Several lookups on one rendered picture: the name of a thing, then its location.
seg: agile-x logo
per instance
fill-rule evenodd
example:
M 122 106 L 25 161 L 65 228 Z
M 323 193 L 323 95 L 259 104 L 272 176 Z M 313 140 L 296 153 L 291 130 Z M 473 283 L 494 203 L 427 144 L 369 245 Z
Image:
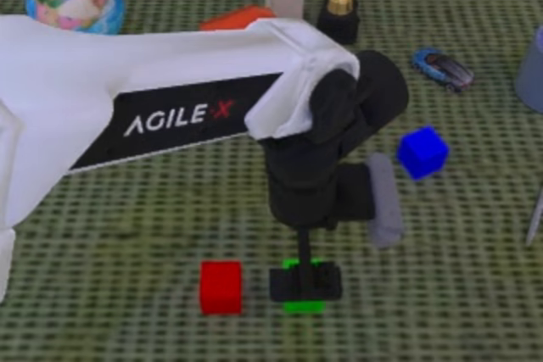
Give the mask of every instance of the agile-x logo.
M 228 118 L 233 105 L 234 101 L 229 100 L 226 102 L 219 101 L 216 106 L 211 108 L 207 103 L 200 103 L 193 108 L 179 107 L 168 111 L 157 110 L 150 115 L 139 114 L 128 126 L 123 137 L 203 123 L 208 117 L 208 112 L 215 120 Z

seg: trophy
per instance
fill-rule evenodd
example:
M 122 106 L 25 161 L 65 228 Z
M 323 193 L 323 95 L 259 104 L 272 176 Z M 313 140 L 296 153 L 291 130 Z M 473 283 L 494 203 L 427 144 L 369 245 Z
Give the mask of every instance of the trophy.
M 356 0 L 324 0 L 317 29 L 340 44 L 353 44 L 360 21 L 357 7 Z

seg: table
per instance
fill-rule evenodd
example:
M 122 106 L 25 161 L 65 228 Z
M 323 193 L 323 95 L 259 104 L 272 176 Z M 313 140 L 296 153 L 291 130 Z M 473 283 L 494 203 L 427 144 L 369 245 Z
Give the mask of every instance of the table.
M 194 30 L 246 3 L 132 1 L 126 32 Z M 399 246 L 373 249 L 363 224 L 316 233 L 316 255 L 342 267 L 344 298 L 321 315 L 286 315 L 268 298 L 267 270 L 295 255 L 294 236 L 269 215 L 262 153 L 247 136 L 73 175 L 18 227 L 0 360 L 543 360 L 543 237 L 523 245 L 543 181 L 543 117 L 512 88 L 543 3 L 360 8 L 354 49 L 389 55 L 411 104 L 349 160 L 393 155 L 428 124 L 451 146 L 446 168 L 420 182 L 395 164 Z M 315 21 L 318 2 L 307 9 Z M 411 70 L 423 46 L 470 66 L 473 88 L 449 95 Z M 199 263 L 231 258 L 244 264 L 244 315 L 203 317 Z

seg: red cube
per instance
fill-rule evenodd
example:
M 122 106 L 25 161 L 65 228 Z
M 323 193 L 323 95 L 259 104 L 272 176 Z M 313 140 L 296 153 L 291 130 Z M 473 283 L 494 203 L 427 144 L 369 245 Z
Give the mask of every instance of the red cube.
M 199 293 L 202 314 L 240 315 L 242 285 L 240 262 L 202 262 Z

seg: toy car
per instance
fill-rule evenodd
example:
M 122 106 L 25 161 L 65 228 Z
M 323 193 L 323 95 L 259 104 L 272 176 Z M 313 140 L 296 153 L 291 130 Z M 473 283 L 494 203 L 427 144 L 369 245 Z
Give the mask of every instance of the toy car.
M 451 92 L 462 92 L 473 83 L 472 71 L 435 48 L 423 48 L 414 53 L 412 64 Z

